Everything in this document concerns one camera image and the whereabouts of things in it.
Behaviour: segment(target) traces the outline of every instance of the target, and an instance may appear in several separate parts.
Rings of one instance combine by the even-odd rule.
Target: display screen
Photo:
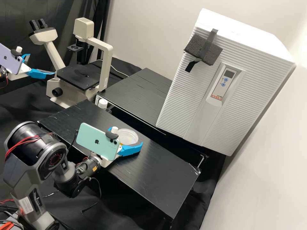
[[[229,70],[226,70],[225,73],[224,73],[224,76],[225,76],[225,77],[229,77],[229,78],[233,78],[234,72],[231,72],[231,71],[229,71]]]

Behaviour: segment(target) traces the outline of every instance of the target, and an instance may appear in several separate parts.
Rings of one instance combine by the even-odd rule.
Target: smartphone
[[[11,50],[0,43],[0,65],[13,74],[18,74],[22,64],[22,57],[14,56]]]
[[[76,142],[109,161],[115,160],[120,145],[118,139],[111,140],[105,132],[86,123],[80,125]]]

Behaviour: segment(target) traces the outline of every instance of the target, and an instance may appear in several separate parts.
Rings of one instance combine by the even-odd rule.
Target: white wall
[[[201,8],[273,33],[287,48],[307,19],[304,0],[114,0],[106,41],[115,57],[173,79]]]
[[[307,229],[305,81],[299,66],[222,174],[201,230]]]

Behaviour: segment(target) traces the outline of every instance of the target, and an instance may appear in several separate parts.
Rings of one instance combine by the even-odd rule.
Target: ribbed white panel
[[[207,38],[209,33],[194,27],[191,37],[199,34]],[[183,54],[156,126],[184,137],[220,63],[243,69],[245,75],[240,85],[223,104],[202,144],[231,155],[295,64],[221,37],[219,33],[214,43],[223,51],[213,66],[199,62],[188,73],[185,68],[195,58]]]

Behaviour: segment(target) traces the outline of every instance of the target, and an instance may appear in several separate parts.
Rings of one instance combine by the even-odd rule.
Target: black foam pad
[[[207,40],[205,38],[195,34],[185,47],[184,51],[196,58],[202,59],[202,61],[208,65],[213,65],[223,49],[214,43],[210,43],[208,51],[202,58],[200,57],[200,53],[205,47],[206,42]]]

